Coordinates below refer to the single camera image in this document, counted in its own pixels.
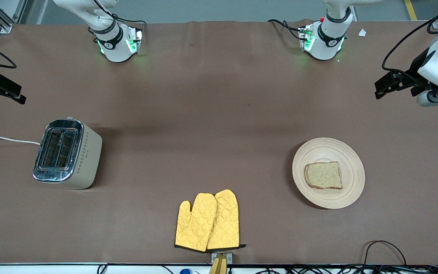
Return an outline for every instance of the white toaster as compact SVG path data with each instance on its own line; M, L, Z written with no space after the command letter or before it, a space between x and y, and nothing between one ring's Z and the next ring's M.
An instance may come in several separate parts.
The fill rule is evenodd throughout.
M101 136L81 121L55 120L42 137L33 177L69 189L88 188L94 182L101 147Z

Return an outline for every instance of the tabletop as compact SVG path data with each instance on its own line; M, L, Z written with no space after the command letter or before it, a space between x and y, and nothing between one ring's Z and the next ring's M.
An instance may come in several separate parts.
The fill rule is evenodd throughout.
M27 101L0 96L0 136L39 142L73 116L103 150L94 185L73 191L32 178L38 146L0 141L0 262L209 261L174 248L178 207L231 189L247 244L235 263L360 263L383 239L408 264L438 264L438 107L374 96L382 59L419 23L355 22L330 61L272 23L151 24L144 54L121 64L85 25L15 25L0 50L18 68L0 73ZM407 69L432 38L415 33L387 65ZM318 208L294 184L294 154L317 137L363 162L351 206ZM368 262L400 257L380 245Z

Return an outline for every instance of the white cable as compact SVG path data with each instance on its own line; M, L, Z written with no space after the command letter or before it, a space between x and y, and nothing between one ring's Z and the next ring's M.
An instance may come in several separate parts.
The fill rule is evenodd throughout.
M19 142L19 143L28 143L28 144L40 145L40 143L37 143L37 142L10 139L10 138L1 137L1 136L0 136L0 139L6 140L6 141L11 141L11 142Z

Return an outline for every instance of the plate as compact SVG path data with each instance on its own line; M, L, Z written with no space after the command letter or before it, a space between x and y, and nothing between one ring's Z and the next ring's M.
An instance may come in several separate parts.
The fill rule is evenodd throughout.
M307 184L305 167L311 163L339 162L342 189L315 189ZM303 144L292 165L294 181L312 203L329 209L353 204L365 187L365 169L358 154L345 143L332 138L317 138Z

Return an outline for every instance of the quilted fabric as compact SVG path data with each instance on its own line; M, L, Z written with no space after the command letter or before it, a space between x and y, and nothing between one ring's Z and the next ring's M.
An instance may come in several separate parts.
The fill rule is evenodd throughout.
M207 250L240 248L240 220L236 195L229 189L216 195L217 212Z
M217 201L210 193L199 193L190 210L190 202L179 207L175 247L205 252L216 218Z

